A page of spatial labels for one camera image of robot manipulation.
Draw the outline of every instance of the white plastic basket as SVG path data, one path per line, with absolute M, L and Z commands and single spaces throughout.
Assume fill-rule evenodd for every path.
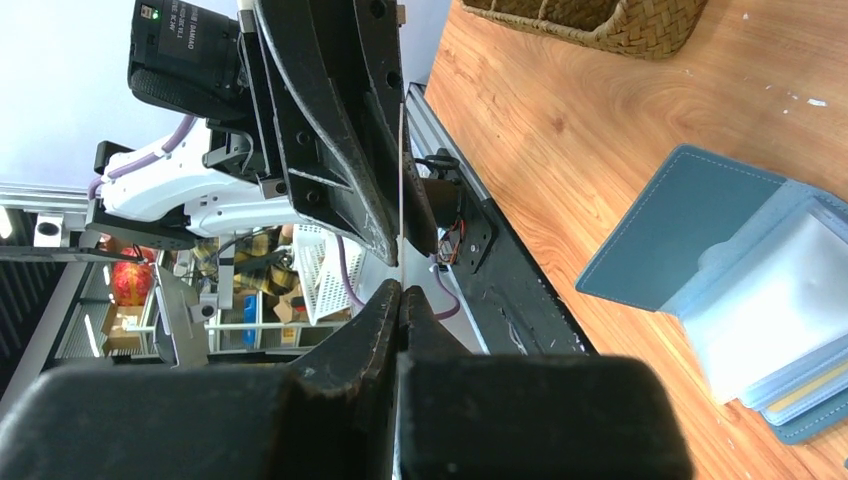
M 345 239 L 344 244 L 348 277 L 356 291 L 365 255 L 356 242 Z M 314 225 L 296 225 L 292 250 L 309 323 L 317 325 L 318 320 L 350 308 L 341 278 L 336 236 Z

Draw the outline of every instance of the wallet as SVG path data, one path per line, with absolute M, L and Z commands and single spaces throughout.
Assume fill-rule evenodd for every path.
M 846 284 L 848 204 L 682 145 L 576 288 L 677 317 L 716 400 L 759 407 L 778 438 L 794 444 L 848 416 L 848 390 L 824 385 L 768 410 L 836 368 L 848 348 Z

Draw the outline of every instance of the wicker basket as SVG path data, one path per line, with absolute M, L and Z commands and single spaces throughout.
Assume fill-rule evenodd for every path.
M 462 8 L 522 32 L 658 60 L 686 43 L 706 1 L 462 0 Z

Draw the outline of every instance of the wood grain surface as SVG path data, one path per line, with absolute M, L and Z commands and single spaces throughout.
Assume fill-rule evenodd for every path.
M 738 402 L 711 400 L 674 318 L 574 289 L 680 143 L 848 198 L 848 2 L 710 0 L 689 43 L 656 63 L 454 4 L 427 99 L 597 348 L 655 369 L 699 478 L 848 478 L 848 423 L 785 446 Z

